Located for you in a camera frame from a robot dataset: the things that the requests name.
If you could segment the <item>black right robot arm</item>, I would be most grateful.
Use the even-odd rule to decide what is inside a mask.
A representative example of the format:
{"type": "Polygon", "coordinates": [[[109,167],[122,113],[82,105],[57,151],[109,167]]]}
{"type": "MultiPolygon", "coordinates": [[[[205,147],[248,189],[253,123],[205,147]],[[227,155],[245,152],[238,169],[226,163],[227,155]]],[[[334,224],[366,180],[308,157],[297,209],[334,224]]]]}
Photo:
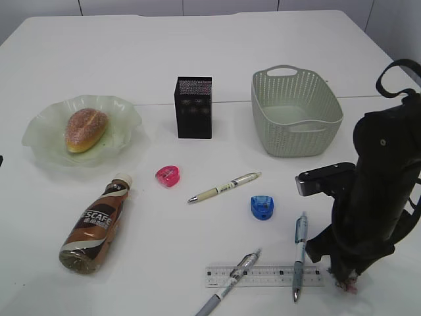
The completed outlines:
{"type": "Polygon", "coordinates": [[[377,260],[391,255],[420,220],[410,193],[420,182],[420,97],[366,113],[356,124],[356,163],[305,171],[296,177],[302,196],[334,200],[331,223],[307,242],[312,262],[330,257],[330,272],[349,284],[377,260]]]}

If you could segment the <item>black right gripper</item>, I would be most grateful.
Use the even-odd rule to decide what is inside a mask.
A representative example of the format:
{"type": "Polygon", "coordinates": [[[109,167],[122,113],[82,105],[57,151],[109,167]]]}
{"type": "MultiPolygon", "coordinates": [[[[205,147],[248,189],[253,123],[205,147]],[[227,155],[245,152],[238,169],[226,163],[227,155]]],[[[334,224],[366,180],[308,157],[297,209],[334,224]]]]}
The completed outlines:
{"type": "Polygon", "coordinates": [[[329,255],[331,274],[346,284],[352,272],[359,277],[391,255],[396,243],[416,226],[416,213],[405,210],[415,184],[416,171],[395,175],[355,171],[347,190],[332,196],[331,224],[307,243],[312,262],[329,255]]]}

